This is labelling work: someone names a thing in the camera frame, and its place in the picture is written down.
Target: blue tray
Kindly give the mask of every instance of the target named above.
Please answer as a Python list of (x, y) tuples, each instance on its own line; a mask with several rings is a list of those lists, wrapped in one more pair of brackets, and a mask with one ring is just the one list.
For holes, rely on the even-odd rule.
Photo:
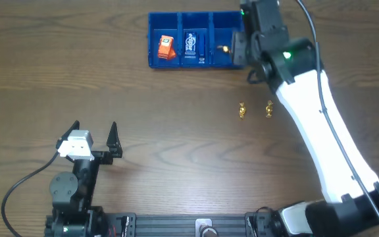
[[(232, 64), (229, 54), (217, 49), (218, 45), (231, 46), (232, 32), (243, 31), (240, 11), (192, 12), (192, 13), (149, 13), (148, 57), (151, 68), (241, 68)], [(185, 57), (186, 32), (195, 32), (197, 38), (204, 38), (205, 60), (197, 55)], [(174, 38), (176, 58), (172, 60), (157, 57), (162, 35)]]

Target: black cable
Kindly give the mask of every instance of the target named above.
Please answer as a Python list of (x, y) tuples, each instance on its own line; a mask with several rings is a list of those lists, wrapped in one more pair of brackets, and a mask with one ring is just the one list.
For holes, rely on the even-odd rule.
[(14, 191), (14, 189), (16, 189), (20, 184), (22, 184), (24, 181), (26, 181), (27, 179), (33, 177), (33, 175), (35, 175), (35, 174), (39, 173), (40, 171), (46, 169), (50, 164), (52, 164), (52, 162), (57, 158), (58, 154), (59, 154), (58, 151), (55, 152), (55, 154), (53, 155), (52, 159), (50, 161), (48, 161), (48, 163), (46, 163), (46, 165), (42, 166), (41, 168), (39, 168), (38, 170), (32, 172), (31, 174), (25, 176), (24, 178), (20, 179), (5, 194), (5, 197), (3, 199), (3, 203), (1, 204), (1, 215), (3, 216), (3, 220), (4, 220), (5, 225), (11, 231), (11, 233), (14, 234), (14, 236), (21, 237), (21, 235), (17, 231), (15, 231), (14, 228), (11, 226), (11, 224), (8, 221), (7, 216), (5, 214), (5, 204), (7, 204), (8, 197)]
[(317, 75), (316, 77), (317, 77), (317, 80), (318, 80), (318, 94), (320, 96), (320, 102), (321, 102), (321, 107), (322, 107), (321, 113), (326, 118), (328, 126), (330, 127), (330, 129), (331, 129), (331, 131), (333, 133), (334, 139), (336, 139), (336, 142), (339, 145), (340, 151), (343, 154), (343, 156), (345, 157), (346, 163), (349, 166), (350, 170), (352, 171), (353, 177), (358, 182), (359, 186), (361, 187), (362, 192), (364, 193), (364, 195), (368, 199), (369, 203), (371, 204), (372, 208), (374, 209), (374, 212), (375, 212), (375, 214), (376, 214), (376, 216), (378, 217), (378, 220), (379, 220), (379, 210), (378, 210), (377, 206), (375, 205), (374, 201), (372, 200), (372, 198), (371, 198), (368, 190), (366, 190), (366, 187), (363, 184), (363, 182), (361, 180), (361, 177), (356, 172), (355, 167), (353, 166), (353, 164), (352, 164), (349, 156), (347, 155), (346, 150), (343, 147), (343, 144), (341, 143), (341, 141), (339, 139), (339, 136), (337, 135), (337, 132), (336, 132), (336, 130), (333, 127), (333, 123), (330, 120), (330, 117), (328, 116), (326, 104), (324, 102), (324, 96), (322, 95), (321, 60), (320, 60), (320, 47), (319, 47), (320, 45), (316, 41), (316, 32), (315, 32), (314, 22), (313, 22), (313, 20), (312, 20), (312, 18), (310, 16), (310, 14), (308, 13), (308, 10), (307, 10), (306, 6), (302, 3), (302, 0), (296, 0), (296, 1), (299, 4), (299, 6), (303, 9), (306, 17), (308, 18), (309, 26), (311, 27), (311, 32), (313, 33), (313, 37), (314, 37), (315, 53), (316, 53), (315, 54), (316, 55), (316, 75)]

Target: orange tic tac box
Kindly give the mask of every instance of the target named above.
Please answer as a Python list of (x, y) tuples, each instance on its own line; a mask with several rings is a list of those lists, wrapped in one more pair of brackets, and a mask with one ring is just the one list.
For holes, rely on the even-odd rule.
[(174, 43), (174, 38), (170, 36), (162, 36), (159, 42), (159, 51), (157, 52), (157, 57), (160, 59), (171, 60), (176, 57), (175, 50), (172, 45)]

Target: wood grain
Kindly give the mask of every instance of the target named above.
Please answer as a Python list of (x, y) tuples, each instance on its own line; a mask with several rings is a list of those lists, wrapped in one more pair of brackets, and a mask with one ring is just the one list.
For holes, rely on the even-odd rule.
[[(293, 37), (309, 35), (280, 1)], [(318, 28), (334, 99), (379, 176), (379, 1), (305, 1)], [(124, 158), (101, 167), (94, 205), (137, 214), (244, 213), (322, 198), (314, 164), (275, 97), (246, 70), (152, 70), (147, 13), (229, 11), (237, 0), (0, 0), (0, 205), (55, 152), (78, 119), (104, 149), (118, 123)], [(247, 105), (245, 120), (238, 103)], [(7, 204), (23, 236), (42, 236), (49, 183), (68, 161), (19, 186)], [(0, 213), (0, 236), (10, 236)], [(362, 234), (379, 236), (379, 227)]]

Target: green led indicator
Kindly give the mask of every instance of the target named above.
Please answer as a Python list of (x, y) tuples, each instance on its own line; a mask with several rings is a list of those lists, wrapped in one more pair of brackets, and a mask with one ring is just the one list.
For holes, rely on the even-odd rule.
[(289, 52), (283, 52), (283, 56), (285, 57), (285, 59), (290, 59), (290, 57), (292, 57), (292, 54)]

